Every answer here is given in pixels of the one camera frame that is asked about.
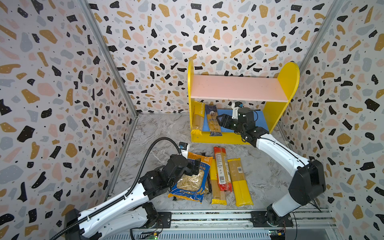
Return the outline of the dark blue spaghetti pack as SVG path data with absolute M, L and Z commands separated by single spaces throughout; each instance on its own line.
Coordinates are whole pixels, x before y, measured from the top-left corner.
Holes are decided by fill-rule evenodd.
M 205 105 L 205 111 L 207 115 L 208 127 L 210 129 L 211 137 L 221 137 L 222 131 L 218 122 L 217 107 L 214 105 Z

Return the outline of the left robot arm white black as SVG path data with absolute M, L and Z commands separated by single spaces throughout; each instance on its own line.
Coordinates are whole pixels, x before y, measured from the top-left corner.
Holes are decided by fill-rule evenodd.
M 182 176 L 198 175 L 200 164 L 200 159 L 171 155 L 165 166 L 140 177 L 132 190 L 89 210 L 70 211 L 65 219 L 65 239 L 101 240 L 126 229 L 154 226 L 159 214 L 150 201 L 176 186 Z

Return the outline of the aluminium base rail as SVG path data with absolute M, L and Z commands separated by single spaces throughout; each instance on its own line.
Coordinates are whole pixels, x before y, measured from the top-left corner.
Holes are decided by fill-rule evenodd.
M 277 227 L 262 223 L 262 210 L 197 210 L 160 212 L 161 225 L 126 230 L 112 240 L 340 240 L 326 209 L 299 209 Z

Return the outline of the yellow shelf pink blue boards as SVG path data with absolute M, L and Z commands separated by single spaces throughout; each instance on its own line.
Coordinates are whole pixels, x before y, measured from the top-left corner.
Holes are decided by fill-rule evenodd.
M 188 97 L 190 120 L 193 121 L 194 101 L 232 100 L 232 105 L 239 101 L 243 107 L 257 111 L 254 114 L 256 125 L 268 130 L 270 134 L 277 125 L 282 108 L 288 102 L 286 94 L 277 78 L 251 78 L 195 75 L 194 64 L 188 66 Z M 227 110 L 219 115 L 229 114 Z M 209 131 L 201 136 L 191 134 L 193 143 L 241 145 L 240 135 L 224 129 L 221 137 L 211 137 Z

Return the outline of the yellow Pastatime spaghetti pack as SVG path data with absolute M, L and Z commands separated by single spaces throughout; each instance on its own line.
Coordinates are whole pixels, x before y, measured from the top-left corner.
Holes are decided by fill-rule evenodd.
M 205 119 L 205 104 L 194 101 L 194 113 L 191 134 L 201 136 Z

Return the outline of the aluminium corner post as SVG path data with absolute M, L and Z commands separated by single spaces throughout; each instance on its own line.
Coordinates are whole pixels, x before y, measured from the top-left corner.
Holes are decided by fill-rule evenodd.
M 95 36 L 95 40 L 98 43 L 98 45 L 100 46 L 100 50 L 101 50 L 102 54 L 104 55 L 106 62 L 112 71 L 112 74 L 113 74 L 113 76 L 117 82 L 117 85 L 122 92 L 122 96 L 124 97 L 124 99 L 127 102 L 127 108 L 129 110 L 129 112 L 133 115 L 133 118 L 136 119 L 138 117 L 138 113 L 135 110 L 134 104 L 131 101 L 131 98 L 130 98 L 129 93 L 126 89 L 126 86 L 124 85 L 122 77 L 119 74 L 118 68 L 117 68 L 117 66 L 116 66 L 116 64 L 115 64 L 115 62 L 114 62 L 114 60 L 110 54 L 110 51 L 108 49 L 108 45 L 104 41 L 102 32 L 101 32 L 101 30 L 97 24 L 96 19 L 94 18 L 94 15 L 91 11 L 89 3 L 86 0 L 79 0 L 78 3 L 79 3 L 79 8 L 82 10 L 82 12 L 85 16 L 85 19 L 86 19 L 87 23 L 89 24 L 89 27 Z
M 278 76 L 278 80 L 283 87 L 283 90 L 286 94 L 286 97 L 288 99 L 288 102 L 285 104 L 285 106 L 282 108 L 282 112 L 277 120 L 281 119 L 283 116 L 283 113 L 287 109 L 289 103 L 293 99 L 294 95 L 296 94 L 299 83 L 300 83 L 300 78 L 302 74 L 304 73 L 304 70 L 307 68 L 309 65 L 311 59 L 314 57 L 315 53 L 317 52 L 317 48 L 320 46 L 323 37 L 325 36 L 326 32 L 329 30 L 332 22 L 336 18 L 337 13 L 341 9 L 343 5 L 343 1 L 333 1 L 330 9 L 327 13 L 327 16 L 319 28 L 319 31 L 317 35 L 314 38 L 314 41 L 311 43 L 309 50 L 307 51 L 307 54 L 305 55 L 304 59 L 302 62 L 298 65 L 296 63 L 290 62 L 287 63 L 283 68 L 282 71 L 280 72 Z

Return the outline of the plain yellow spaghetti pack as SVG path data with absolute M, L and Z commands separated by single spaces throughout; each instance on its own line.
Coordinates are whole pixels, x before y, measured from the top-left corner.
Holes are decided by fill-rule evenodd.
M 228 160 L 228 164 L 233 191 L 235 194 L 236 206 L 252 206 L 253 201 L 248 188 L 248 183 L 241 159 L 230 159 Z

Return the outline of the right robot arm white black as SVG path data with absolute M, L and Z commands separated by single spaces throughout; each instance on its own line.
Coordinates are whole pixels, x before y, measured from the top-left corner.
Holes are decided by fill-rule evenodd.
M 233 115 L 222 114 L 216 117 L 219 126 L 234 131 L 245 143 L 263 151 L 279 163 L 292 177 L 288 193 L 267 207 L 262 223 L 277 227 L 284 217 L 309 203 L 326 190 L 324 166 L 318 160 L 308 160 L 293 152 L 268 130 L 256 125 L 253 111 L 245 107 L 235 107 Z

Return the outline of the red spaghetti pack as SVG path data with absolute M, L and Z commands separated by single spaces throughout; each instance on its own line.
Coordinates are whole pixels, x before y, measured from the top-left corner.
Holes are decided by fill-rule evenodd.
M 214 147 L 215 159 L 217 164 L 218 184 L 221 191 L 232 192 L 232 180 L 227 160 L 225 148 Z

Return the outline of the right aluminium corner post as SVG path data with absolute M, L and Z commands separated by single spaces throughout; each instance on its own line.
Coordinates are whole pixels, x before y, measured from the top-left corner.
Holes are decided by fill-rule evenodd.
M 305 55 L 304 59 L 302 62 L 298 65 L 296 63 L 290 62 L 287 63 L 283 68 L 282 71 L 280 72 L 278 76 L 278 80 L 283 87 L 283 90 L 286 94 L 286 97 L 288 99 L 288 102 L 285 104 L 285 106 L 282 108 L 282 112 L 277 120 L 281 119 L 283 116 L 283 113 L 287 109 L 289 103 L 293 99 L 294 95 L 296 94 L 299 83 L 300 83 L 300 78 L 302 74 L 304 73 L 304 70 L 307 68 L 309 65 L 311 59 L 314 57 L 315 53 L 317 52 L 317 48 L 320 46 L 323 37 L 325 36 L 326 32 L 329 30 L 332 22 L 336 18 L 337 13 L 341 9 L 343 5 L 343 1 L 333 1 L 330 9 L 327 13 L 327 16 L 319 28 L 319 31 L 317 35 L 314 38 L 314 41 L 311 43 L 309 50 L 307 51 L 307 54 Z

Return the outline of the left aluminium corner post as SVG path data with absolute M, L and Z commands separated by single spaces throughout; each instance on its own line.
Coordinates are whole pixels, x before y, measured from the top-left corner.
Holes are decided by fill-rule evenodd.
M 86 19 L 87 23 L 89 24 L 89 27 L 95 36 L 95 40 L 98 43 L 98 45 L 100 46 L 100 50 L 101 50 L 102 54 L 104 55 L 106 62 L 112 71 L 112 74 L 113 74 L 113 76 L 117 82 L 117 85 L 122 92 L 122 96 L 124 97 L 124 99 L 127 102 L 127 108 L 129 110 L 129 112 L 133 115 L 133 118 L 136 119 L 138 117 L 138 113 L 135 110 L 134 104 L 131 101 L 131 98 L 130 98 L 129 93 L 126 89 L 126 86 L 124 85 L 122 77 L 119 74 L 118 68 L 117 68 L 117 66 L 116 66 L 116 64 L 115 64 L 115 62 L 114 62 L 114 60 L 110 54 L 110 51 L 108 49 L 108 45 L 104 41 L 102 32 L 101 32 L 101 30 L 97 24 L 96 19 L 94 18 L 94 15 L 91 11 L 89 3 L 86 0 L 79 0 L 78 3 L 79 3 L 79 8 L 82 10 L 82 12 L 85 16 L 85 19 Z

